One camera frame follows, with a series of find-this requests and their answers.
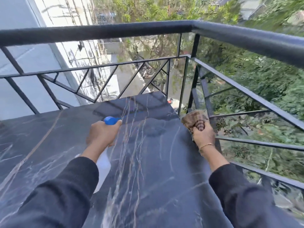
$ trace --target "balcony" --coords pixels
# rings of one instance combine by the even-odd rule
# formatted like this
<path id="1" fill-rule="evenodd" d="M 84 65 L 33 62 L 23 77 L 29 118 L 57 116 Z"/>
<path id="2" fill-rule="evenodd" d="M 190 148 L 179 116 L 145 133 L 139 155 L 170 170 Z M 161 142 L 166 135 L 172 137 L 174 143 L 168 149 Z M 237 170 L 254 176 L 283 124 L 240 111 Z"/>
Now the balcony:
<path id="1" fill-rule="evenodd" d="M 181 34 L 195 34 L 191 54 L 180 53 Z M 8 50 L 8 46 L 93 39 L 111 39 L 136 36 L 179 34 L 177 53 L 170 57 L 133 60 L 70 69 L 25 73 Z M 154 227 L 176 224 L 187 227 L 194 222 L 203 227 L 231 227 L 224 216 L 218 199 L 208 185 L 210 169 L 206 161 L 194 152 L 190 134 L 180 122 L 182 101 L 188 99 L 186 112 L 201 109 L 198 88 L 204 96 L 204 106 L 211 124 L 216 128 L 220 118 L 238 115 L 274 113 L 281 119 L 304 131 L 304 123 L 289 113 L 266 101 L 231 78 L 218 72 L 196 57 L 200 37 L 216 39 L 244 48 L 299 68 L 304 68 L 304 39 L 272 32 L 241 28 L 201 21 L 144 22 L 117 25 L 54 27 L 0 31 L 0 47 L 18 73 L 0 75 L 17 93 L 34 115 L 2 121 L 1 150 L 2 176 L 0 218 L 4 222 L 15 213 L 29 192 L 39 183 L 56 176 L 85 147 L 85 136 L 92 123 L 106 116 L 123 118 L 122 131 L 116 146 L 111 150 L 112 169 L 100 192 L 92 198 L 92 208 L 84 227 L 101 224 L 117 226 Z M 179 106 L 173 110 L 167 102 L 172 62 L 184 60 L 184 73 L 180 89 Z M 137 96 L 124 96 L 134 78 L 145 64 L 161 61 L 161 65 L 146 81 Z M 185 96 L 185 83 L 189 63 L 195 64 L 190 95 Z M 116 100 L 104 101 L 100 96 L 120 66 L 134 64 L 136 71 Z M 111 73 L 93 99 L 82 93 L 81 87 L 92 69 L 111 67 Z M 86 70 L 80 85 L 74 89 L 58 81 L 64 72 Z M 155 83 L 156 76 L 166 76 L 165 88 Z M 229 84 L 229 88 L 209 93 L 208 75 Z M 40 113 L 17 84 L 18 78 L 36 76 L 58 111 Z M 50 88 L 55 84 L 88 102 L 73 107 L 56 97 Z M 236 89 L 258 102 L 263 109 L 215 115 L 211 97 Z M 217 136 L 220 141 L 230 141 L 278 149 L 304 151 L 304 147 L 290 144 L 263 142 L 250 139 Z M 303 193 L 304 183 L 242 163 L 233 162 L 239 171 L 260 176 L 259 184 L 276 194 L 278 186 Z"/>

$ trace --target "brown patterned cloth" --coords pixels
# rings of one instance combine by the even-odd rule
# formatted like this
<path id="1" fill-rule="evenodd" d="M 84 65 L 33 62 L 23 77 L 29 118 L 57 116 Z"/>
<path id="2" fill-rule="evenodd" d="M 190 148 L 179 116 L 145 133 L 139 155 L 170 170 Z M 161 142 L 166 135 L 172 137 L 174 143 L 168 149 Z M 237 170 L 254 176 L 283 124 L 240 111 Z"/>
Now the brown patterned cloth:
<path id="1" fill-rule="evenodd" d="M 193 127 L 196 127 L 199 131 L 203 131 L 203 129 L 205 128 L 204 122 L 206 120 L 208 119 L 204 115 L 203 110 L 194 110 L 186 114 L 181 119 L 181 122 L 190 131 L 190 133 L 193 134 Z"/>

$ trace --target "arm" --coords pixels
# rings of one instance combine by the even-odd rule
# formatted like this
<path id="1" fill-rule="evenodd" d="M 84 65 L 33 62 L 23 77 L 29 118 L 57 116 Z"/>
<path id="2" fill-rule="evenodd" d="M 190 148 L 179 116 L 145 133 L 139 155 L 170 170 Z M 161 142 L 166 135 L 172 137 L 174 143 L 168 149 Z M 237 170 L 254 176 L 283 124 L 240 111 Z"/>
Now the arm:
<path id="1" fill-rule="evenodd" d="M 193 137 L 213 172 L 209 183 L 234 227 L 302 227 L 294 218 L 275 206 L 271 192 L 250 183 L 213 145 L 210 145 L 215 142 L 215 133 L 209 121 L 205 122 L 203 131 L 194 128 Z"/>
<path id="2" fill-rule="evenodd" d="M 38 185 L 5 227 L 82 227 L 98 183 L 95 163 L 120 126 L 121 121 L 113 126 L 92 124 L 83 154 L 70 161 L 56 178 Z"/>

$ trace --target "wet surface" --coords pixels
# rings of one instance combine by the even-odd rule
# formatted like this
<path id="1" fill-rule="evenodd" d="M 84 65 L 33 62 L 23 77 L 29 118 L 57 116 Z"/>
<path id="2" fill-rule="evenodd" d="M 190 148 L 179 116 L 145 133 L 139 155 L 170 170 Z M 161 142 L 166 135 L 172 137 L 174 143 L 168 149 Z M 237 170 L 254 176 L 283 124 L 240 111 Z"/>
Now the wet surface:
<path id="1" fill-rule="evenodd" d="M 82 153 L 91 124 L 106 116 L 123 125 L 83 227 L 231 227 L 207 162 L 161 92 L 2 121 L 0 225 Z"/>

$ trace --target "blue spray nozzle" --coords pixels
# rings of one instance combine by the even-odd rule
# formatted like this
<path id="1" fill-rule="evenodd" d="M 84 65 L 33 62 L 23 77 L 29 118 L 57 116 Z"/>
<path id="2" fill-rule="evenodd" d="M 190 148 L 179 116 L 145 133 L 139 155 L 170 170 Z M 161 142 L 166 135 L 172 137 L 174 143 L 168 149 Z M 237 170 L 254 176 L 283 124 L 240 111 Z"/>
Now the blue spray nozzle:
<path id="1" fill-rule="evenodd" d="M 103 120 L 107 125 L 115 125 L 116 122 L 119 120 L 120 118 L 114 118 L 111 116 L 105 117 L 105 119 Z"/>

